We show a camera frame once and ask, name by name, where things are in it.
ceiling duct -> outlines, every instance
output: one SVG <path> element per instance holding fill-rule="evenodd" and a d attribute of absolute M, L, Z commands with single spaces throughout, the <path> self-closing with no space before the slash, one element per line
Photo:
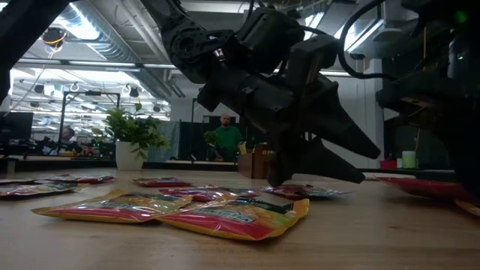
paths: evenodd
<path fill-rule="evenodd" d="M 90 1 L 76 1 L 70 3 L 58 16 L 57 22 L 75 35 L 75 31 L 87 25 L 91 36 L 96 38 L 96 43 L 88 44 L 109 62 L 140 62 L 140 58 L 125 43 L 115 29 L 98 12 Z M 142 69 L 140 72 L 126 72 L 133 78 L 137 78 L 155 98 L 169 100 L 172 93 L 168 90 L 166 82 L 155 76 L 150 70 Z"/>

wooden table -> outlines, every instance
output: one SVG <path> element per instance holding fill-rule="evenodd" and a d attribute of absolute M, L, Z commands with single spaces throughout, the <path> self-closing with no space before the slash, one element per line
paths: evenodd
<path fill-rule="evenodd" d="M 450 203 L 408 196 L 378 181 L 350 184 L 297 175 L 296 183 L 354 193 L 310 204 L 309 215 L 285 235 L 264 242 L 230 241 L 167 225 L 61 220 L 29 210 L 96 197 L 114 188 L 156 192 L 131 176 L 178 176 L 199 185 L 264 185 L 236 172 L 113 169 L 118 181 L 78 193 L 0 201 L 0 269 L 479 269 L 480 221 Z M 20 176 L 42 176 L 39 172 Z M 265 195 L 264 200 L 286 200 Z"/>

black cable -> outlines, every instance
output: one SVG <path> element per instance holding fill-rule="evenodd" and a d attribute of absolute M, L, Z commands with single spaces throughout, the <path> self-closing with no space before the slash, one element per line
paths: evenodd
<path fill-rule="evenodd" d="M 255 0 L 250 0 L 250 7 L 248 8 L 248 15 L 247 15 L 247 20 L 252 16 L 252 13 L 254 12 L 254 5 L 255 5 Z"/>
<path fill-rule="evenodd" d="M 396 80 L 392 75 L 384 74 L 384 73 L 370 73 L 370 74 L 363 74 L 356 72 L 351 68 L 347 60 L 345 59 L 345 40 L 347 39 L 348 30 L 350 27 L 358 20 L 362 15 L 366 14 L 372 8 L 375 8 L 377 5 L 380 5 L 385 0 L 373 0 L 372 2 L 366 4 L 365 6 L 361 7 L 357 12 L 355 12 L 343 25 L 342 34 L 340 35 L 340 46 L 338 47 L 338 61 L 340 62 L 340 66 L 352 77 L 358 79 L 373 79 L 373 78 L 383 78 L 387 80 Z"/>
<path fill-rule="evenodd" d="M 317 28 L 313 28 L 313 27 L 309 27 L 309 26 L 303 26 L 303 25 L 300 25 L 300 27 L 303 31 L 309 31 L 309 32 L 314 33 L 315 35 L 327 35 L 327 33 L 325 33 L 322 30 L 319 30 Z"/>

industrial ceiling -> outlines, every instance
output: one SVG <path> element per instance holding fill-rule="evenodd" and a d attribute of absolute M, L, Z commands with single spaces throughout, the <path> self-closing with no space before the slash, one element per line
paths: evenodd
<path fill-rule="evenodd" d="M 5 2 L 8 1 L 0 1 L 0 8 L 6 5 Z M 281 10 L 295 8 L 300 11 L 301 24 L 337 36 L 347 18 L 365 2 L 368 1 L 271 1 Z M 400 9 L 399 1 L 391 2 L 392 6 Z M 184 0 L 181 3 L 204 28 L 233 30 L 242 26 L 249 5 L 248 1 L 216 0 Z M 365 35 L 377 33 L 385 25 L 386 11 L 387 7 L 383 11 L 372 10 L 350 29 L 346 41 L 348 53 L 361 53 L 356 51 L 357 48 L 366 47 L 362 43 L 371 39 L 365 38 Z M 412 18 L 404 16 L 395 19 Z M 66 34 L 61 48 L 47 46 L 39 38 L 23 56 L 23 61 L 12 70 L 14 110 L 34 111 L 36 129 L 55 131 L 58 128 L 62 93 L 65 91 L 92 90 L 104 93 L 101 96 L 75 93 L 67 96 L 70 103 L 66 108 L 66 122 L 72 123 L 79 132 L 87 132 L 91 126 L 102 125 L 105 111 L 115 107 L 114 98 L 105 93 L 120 94 L 121 105 L 131 108 L 129 110 L 139 101 L 143 106 L 142 113 L 146 116 L 168 120 L 170 101 L 175 98 L 194 98 L 201 87 L 188 82 L 171 65 L 168 68 L 136 68 L 126 64 L 141 62 L 168 66 L 170 63 L 158 27 L 139 0 L 75 1 L 51 27 L 60 28 Z M 64 64 L 63 61 L 59 65 L 49 65 L 38 61 L 49 57 L 52 60 L 67 59 L 79 63 Z M 93 65 L 88 61 L 101 64 Z M 104 62 L 110 62 L 111 66 L 102 64 Z M 339 64 L 331 69 L 342 71 Z M 43 85 L 44 91 L 37 93 L 34 83 Z M 131 97 L 131 89 L 138 90 L 138 97 Z"/>

monitor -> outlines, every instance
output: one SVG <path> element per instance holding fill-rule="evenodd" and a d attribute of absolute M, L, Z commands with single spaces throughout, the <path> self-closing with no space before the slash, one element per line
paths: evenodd
<path fill-rule="evenodd" d="M 0 140 L 29 140 L 33 112 L 0 112 Z"/>

